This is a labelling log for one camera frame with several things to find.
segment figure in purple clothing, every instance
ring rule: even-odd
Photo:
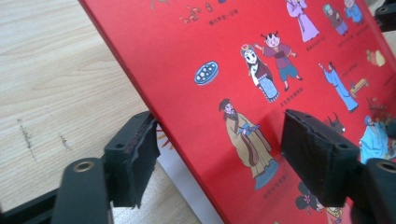
[[[313,39],[319,34],[314,23],[309,20],[304,12],[304,9],[307,8],[305,0],[286,0],[286,6],[288,8],[289,15],[297,18],[298,24],[300,25],[301,35],[303,36],[303,42]]]
[[[261,50],[265,57],[276,58],[276,67],[280,74],[280,79],[282,79],[285,84],[285,91],[289,89],[288,76],[296,77],[297,80],[303,80],[298,75],[297,69],[291,64],[289,56],[296,57],[297,54],[291,51],[291,48],[285,44],[280,43],[280,37],[277,36],[277,32],[269,35],[262,35],[265,39],[267,46],[260,46],[255,44],[254,47]]]

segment light wood surface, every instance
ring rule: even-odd
[[[0,2],[0,204],[59,187],[64,167],[147,110],[76,0]],[[386,38],[396,52],[394,32]],[[199,222],[157,164],[142,208],[117,223]]]

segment woman illustration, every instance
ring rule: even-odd
[[[270,69],[257,57],[250,45],[242,46],[241,55],[247,63],[248,74],[252,77],[254,85],[264,93],[269,103],[275,101],[279,91],[274,85]]]
[[[323,6],[323,11],[327,18],[329,18],[332,27],[338,32],[338,34],[345,35],[347,33],[347,24],[341,18],[338,10],[332,8],[330,4],[326,4]]]
[[[335,71],[335,67],[332,65],[332,62],[329,62],[329,72],[323,67],[320,63],[319,67],[323,70],[323,73],[327,79],[327,81],[335,87],[338,95],[344,101],[344,104],[349,110],[349,113],[352,113],[358,108],[358,103],[350,96],[347,89],[344,87],[344,84],[341,82],[340,77]]]

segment wood grain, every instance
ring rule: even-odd
[[[101,157],[148,110],[78,1],[0,2],[0,204],[7,211],[59,187],[64,167]],[[118,223],[197,223],[156,166],[141,209]]]

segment figure in light blue clothing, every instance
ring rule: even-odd
[[[361,15],[361,10],[358,5],[356,5],[355,0],[344,0],[346,16],[352,18],[354,22],[358,25],[363,23],[363,16]]]
[[[364,118],[367,126],[363,137],[359,141],[361,145],[361,163],[371,158],[385,159],[388,153],[388,136],[383,122],[373,122],[370,116]]]
[[[319,67],[321,69],[323,69],[323,72],[324,72],[324,75],[325,75],[327,81],[330,84],[334,85],[335,89],[338,92],[338,95],[341,97],[341,99],[346,104],[347,110],[349,110],[350,113],[355,111],[359,105],[350,96],[349,92],[344,87],[343,83],[341,82],[340,78],[338,77],[338,74],[335,71],[335,67],[332,65],[332,62],[329,62],[329,72],[326,71],[326,69],[323,67],[322,64],[319,64]]]

